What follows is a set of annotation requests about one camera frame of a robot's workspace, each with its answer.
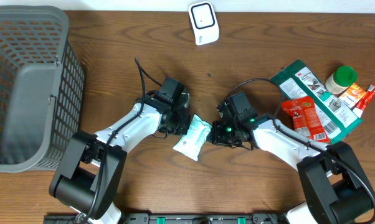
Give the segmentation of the green lid spice jar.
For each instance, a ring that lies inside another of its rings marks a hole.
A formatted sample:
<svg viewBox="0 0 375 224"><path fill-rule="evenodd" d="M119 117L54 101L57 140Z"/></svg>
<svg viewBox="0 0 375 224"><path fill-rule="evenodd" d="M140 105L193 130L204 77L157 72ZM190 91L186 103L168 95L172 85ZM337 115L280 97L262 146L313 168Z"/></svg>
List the green lid spice jar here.
<svg viewBox="0 0 375 224"><path fill-rule="evenodd" d="M325 87L330 93L339 95L355 83L357 77L357 73L352 67L344 65L325 81Z"/></svg>

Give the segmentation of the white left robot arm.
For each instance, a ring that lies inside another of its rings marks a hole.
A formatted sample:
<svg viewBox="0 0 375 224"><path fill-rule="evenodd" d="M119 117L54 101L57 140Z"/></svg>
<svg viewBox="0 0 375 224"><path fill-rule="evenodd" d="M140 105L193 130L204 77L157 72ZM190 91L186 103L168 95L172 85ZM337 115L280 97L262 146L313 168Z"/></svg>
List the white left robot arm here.
<svg viewBox="0 0 375 224"><path fill-rule="evenodd" d="M108 128L95 134L77 131L50 183L50 195L78 212L75 223L118 223L122 212L113 201L128 153L156 132L186 134L189 100L181 82L166 78Z"/></svg>

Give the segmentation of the teal packet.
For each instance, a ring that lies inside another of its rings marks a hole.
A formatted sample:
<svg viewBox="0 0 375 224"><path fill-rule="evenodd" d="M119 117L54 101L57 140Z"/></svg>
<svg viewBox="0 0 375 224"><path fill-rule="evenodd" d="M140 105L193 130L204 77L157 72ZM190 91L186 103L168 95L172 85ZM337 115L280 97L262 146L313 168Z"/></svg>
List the teal packet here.
<svg viewBox="0 0 375 224"><path fill-rule="evenodd" d="M179 140L173 149L194 161L198 161L199 153L202 146L207 141L211 128L212 126L207 121L202 120L195 114L187 133Z"/></svg>

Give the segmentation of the small orange box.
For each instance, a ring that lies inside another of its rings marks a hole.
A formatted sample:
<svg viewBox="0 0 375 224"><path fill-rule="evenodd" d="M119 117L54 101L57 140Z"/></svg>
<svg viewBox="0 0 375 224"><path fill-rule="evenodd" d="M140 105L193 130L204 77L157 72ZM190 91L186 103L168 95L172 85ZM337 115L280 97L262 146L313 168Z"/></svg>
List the small orange box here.
<svg viewBox="0 0 375 224"><path fill-rule="evenodd" d="M361 100L366 94L357 84L352 84L348 87L340 96L339 99L350 109L354 108L356 104Z"/></svg>

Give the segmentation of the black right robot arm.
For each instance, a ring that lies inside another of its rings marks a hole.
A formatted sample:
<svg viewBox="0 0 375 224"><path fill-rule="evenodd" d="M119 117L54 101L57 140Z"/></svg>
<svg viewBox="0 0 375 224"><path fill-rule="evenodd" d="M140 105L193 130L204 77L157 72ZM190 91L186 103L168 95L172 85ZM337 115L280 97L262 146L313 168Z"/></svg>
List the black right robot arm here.
<svg viewBox="0 0 375 224"><path fill-rule="evenodd" d="M261 149L293 167L305 201L274 218L279 223L354 223L368 211L375 221L375 192L352 148L303 137L270 114L259 115L244 93L217 105L210 142L227 147Z"/></svg>

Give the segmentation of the white green packet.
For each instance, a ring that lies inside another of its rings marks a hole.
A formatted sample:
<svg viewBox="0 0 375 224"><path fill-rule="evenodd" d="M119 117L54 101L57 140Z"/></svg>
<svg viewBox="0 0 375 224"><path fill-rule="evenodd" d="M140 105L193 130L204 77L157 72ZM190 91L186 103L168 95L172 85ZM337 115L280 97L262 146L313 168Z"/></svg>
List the white green packet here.
<svg viewBox="0 0 375 224"><path fill-rule="evenodd" d="M305 96L313 99L321 125L333 144L342 141L363 122L337 96L330 93L300 59L285 67L271 80L291 100Z"/></svg>

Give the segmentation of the small red sachet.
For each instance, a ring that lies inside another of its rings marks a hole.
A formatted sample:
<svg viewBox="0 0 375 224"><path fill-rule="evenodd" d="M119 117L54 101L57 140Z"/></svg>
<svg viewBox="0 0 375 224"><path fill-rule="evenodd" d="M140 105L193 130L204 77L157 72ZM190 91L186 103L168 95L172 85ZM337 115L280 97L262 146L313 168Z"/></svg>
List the small red sachet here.
<svg viewBox="0 0 375 224"><path fill-rule="evenodd" d="M366 94L358 101L358 103L353 108L353 113L358 117L362 117L362 114L368 104L372 101L372 99L375 97L375 85L370 84Z"/></svg>

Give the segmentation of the red snack packet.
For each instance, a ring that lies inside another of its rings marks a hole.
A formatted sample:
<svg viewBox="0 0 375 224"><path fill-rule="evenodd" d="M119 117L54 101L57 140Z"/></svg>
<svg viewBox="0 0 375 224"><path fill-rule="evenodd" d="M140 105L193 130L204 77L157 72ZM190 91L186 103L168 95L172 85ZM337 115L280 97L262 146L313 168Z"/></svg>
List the red snack packet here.
<svg viewBox="0 0 375 224"><path fill-rule="evenodd" d="M319 142L329 142L321 121L316 113L315 102L310 96L287 100L282 110L293 119L294 131Z"/></svg>

